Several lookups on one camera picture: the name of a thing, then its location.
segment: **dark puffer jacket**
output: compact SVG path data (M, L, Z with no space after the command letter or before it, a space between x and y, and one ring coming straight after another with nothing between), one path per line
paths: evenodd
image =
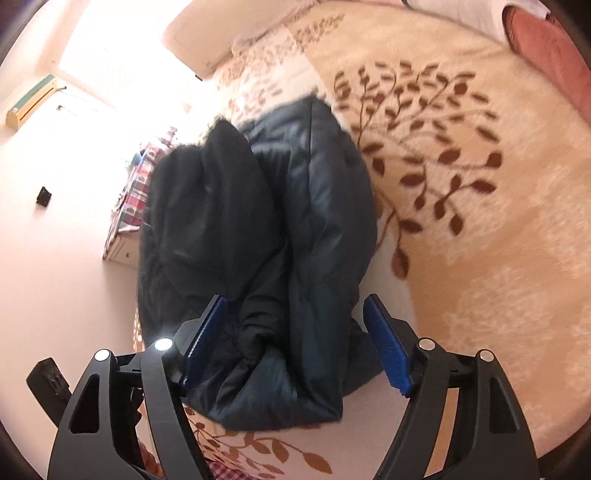
M314 97L242 127L219 121L154 172L139 315L147 344L233 302L187 401L229 430L339 420L342 397L381 371L351 318L376 243L368 174Z

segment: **pink wall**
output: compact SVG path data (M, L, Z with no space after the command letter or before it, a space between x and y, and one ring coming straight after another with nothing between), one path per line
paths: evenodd
M88 102L56 93L17 133L0 127L0 418L42 475L56 429L25 383L35 363L52 356L73 388L98 349L131 350L136 272L101 260L130 145Z

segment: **floral blanket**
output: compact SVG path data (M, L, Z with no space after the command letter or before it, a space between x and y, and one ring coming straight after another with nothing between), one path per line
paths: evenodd
M379 216L362 298L378 293L393 316L450 351L494 351L539 455L583 424L591 131L542 75L456 24L329 2L214 81L219 111L235 124L310 92L331 104L367 162ZM345 399L339 424L227 432L188 414L208 458L256 478L364 480L405 406L380 376ZM453 409L445 417L430 471L444 457Z

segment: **bed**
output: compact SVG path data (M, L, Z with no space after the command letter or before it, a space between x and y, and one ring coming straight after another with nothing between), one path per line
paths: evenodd
M493 350L539 456L580 428L591 414L591 130L544 76L454 23L328 2L212 81L217 114L234 124L310 93L329 103L367 163L379 217L361 297L378 293L449 351ZM381 375L345 398L338 424L229 432L186 411L209 459L255 478L360 480L405 405Z

